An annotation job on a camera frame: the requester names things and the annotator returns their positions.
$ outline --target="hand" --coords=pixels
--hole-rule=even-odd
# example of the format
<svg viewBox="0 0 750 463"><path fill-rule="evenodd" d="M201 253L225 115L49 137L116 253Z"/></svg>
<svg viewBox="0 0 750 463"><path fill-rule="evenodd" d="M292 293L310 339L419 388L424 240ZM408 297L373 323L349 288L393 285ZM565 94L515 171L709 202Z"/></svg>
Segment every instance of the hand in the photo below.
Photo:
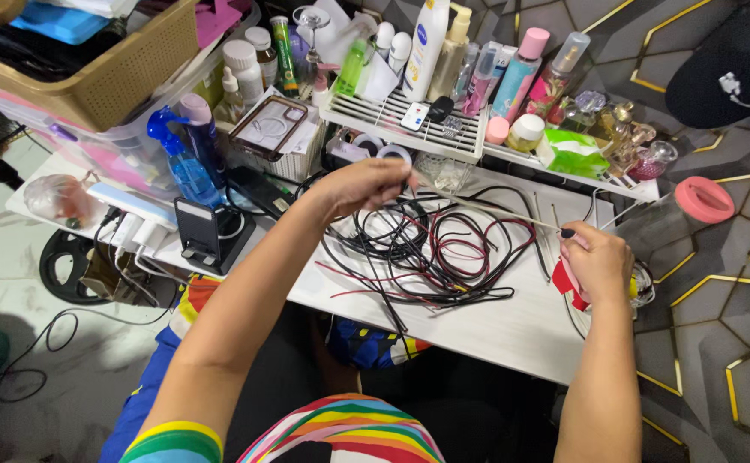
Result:
<svg viewBox="0 0 750 463"><path fill-rule="evenodd" d="M319 180L308 194L320 197L332 216L350 215L363 208L378 209L401 194L402 183L417 188L412 166L403 159L370 158L348 165Z"/></svg>
<svg viewBox="0 0 750 463"><path fill-rule="evenodd" d="M626 298L632 278L635 256L622 238L609 235L585 222L566 223L563 228L589 243L584 249L575 239L562 239L569 250L569 266L592 303L604 298Z"/></svg>

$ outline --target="baseball cap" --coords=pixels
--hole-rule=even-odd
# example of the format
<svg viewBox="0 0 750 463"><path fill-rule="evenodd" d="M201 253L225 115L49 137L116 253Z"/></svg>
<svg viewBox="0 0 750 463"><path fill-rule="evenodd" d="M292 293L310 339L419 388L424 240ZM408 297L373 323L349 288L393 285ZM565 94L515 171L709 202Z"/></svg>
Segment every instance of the baseball cap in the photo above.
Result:
<svg viewBox="0 0 750 463"><path fill-rule="evenodd" d="M750 7L721 24L678 69L666 90L666 107L695 129L750 117Z"/></svg>

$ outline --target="rainbow striped shirt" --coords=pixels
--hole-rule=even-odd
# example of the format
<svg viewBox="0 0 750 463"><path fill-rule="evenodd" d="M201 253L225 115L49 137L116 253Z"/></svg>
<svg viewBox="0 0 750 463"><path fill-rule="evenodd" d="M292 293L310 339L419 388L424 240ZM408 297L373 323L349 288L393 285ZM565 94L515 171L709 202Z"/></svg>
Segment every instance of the rainbow striped shirt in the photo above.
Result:
<svg viewBox="0 0 750 463"><path fill-rule="evenodd" d="M332 395L295 410L258 437L238 463L273 461L305 442L331 445L333 463L443 463L438 446L418 420L361 394ZM219 463L223 455L224 447L211 429L182 421L138 436L121 461Z"/></svg>

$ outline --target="striped sleeve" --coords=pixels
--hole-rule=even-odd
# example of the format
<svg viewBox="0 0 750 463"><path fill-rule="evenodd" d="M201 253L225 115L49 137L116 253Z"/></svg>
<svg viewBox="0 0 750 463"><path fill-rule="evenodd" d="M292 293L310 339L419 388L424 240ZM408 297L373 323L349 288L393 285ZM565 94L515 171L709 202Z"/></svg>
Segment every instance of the striped sleeve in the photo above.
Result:
<svg viewBox="0 0 750 463"><path fill-rule="evenodd" d="M224 446L220 437L203 424L172 421L135 438L121 463L221 463Z"/></svg>

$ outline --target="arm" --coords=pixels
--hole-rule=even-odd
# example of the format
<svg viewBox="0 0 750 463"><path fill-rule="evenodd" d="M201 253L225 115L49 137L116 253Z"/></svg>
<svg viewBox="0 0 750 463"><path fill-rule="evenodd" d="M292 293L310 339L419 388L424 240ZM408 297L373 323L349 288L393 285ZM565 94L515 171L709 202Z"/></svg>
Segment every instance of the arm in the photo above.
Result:
<svg viewBox="0 0 750 463"><path fill-rule="evenodd" d="M206 302L139 434L180 420L223 441L249 367L324 229L334 216L399 195L410 174L402 160L370 159L329 174L296 201Z"/></svg>
<svg viewBox="0 0 750 463"><path fill-rule="evenodd" d="M635 374L628 284L634 257L626 242L584 222L571 228L585 250L565 240L569 264L592 297L592 327L581 365L569 385L555 461L618 462L641 459L641 403Z"/></svg>

